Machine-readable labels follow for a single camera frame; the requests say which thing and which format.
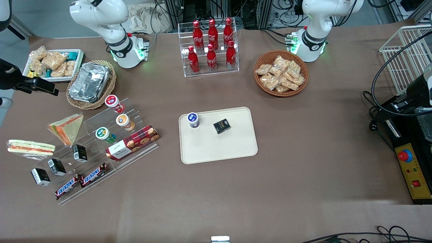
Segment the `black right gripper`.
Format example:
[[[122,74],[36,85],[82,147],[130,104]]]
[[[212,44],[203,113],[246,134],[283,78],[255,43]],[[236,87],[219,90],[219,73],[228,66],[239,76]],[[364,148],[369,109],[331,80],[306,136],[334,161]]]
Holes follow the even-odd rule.
[[[59,90],[55,88],[55,84],[46,81],[40,77],[35,77],[30,83],[21,83],[22,74],[20,69],[1,59],[0,60],[0,89],[14,89],[28,94],[32,92],[45,92],[53,96],[58,96]]]

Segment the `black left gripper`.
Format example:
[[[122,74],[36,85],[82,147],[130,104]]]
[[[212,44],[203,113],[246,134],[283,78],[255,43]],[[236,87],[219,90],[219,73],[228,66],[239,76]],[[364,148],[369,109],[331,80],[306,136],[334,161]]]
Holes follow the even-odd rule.
[[[376,114],[377,123],[384,123],[395,117],[411,115],[411,110],[418,107],[429,108],[429,88],[424,74],[413,81],[406,89],[406,96],[393,96],[390,105],[379,107]]]

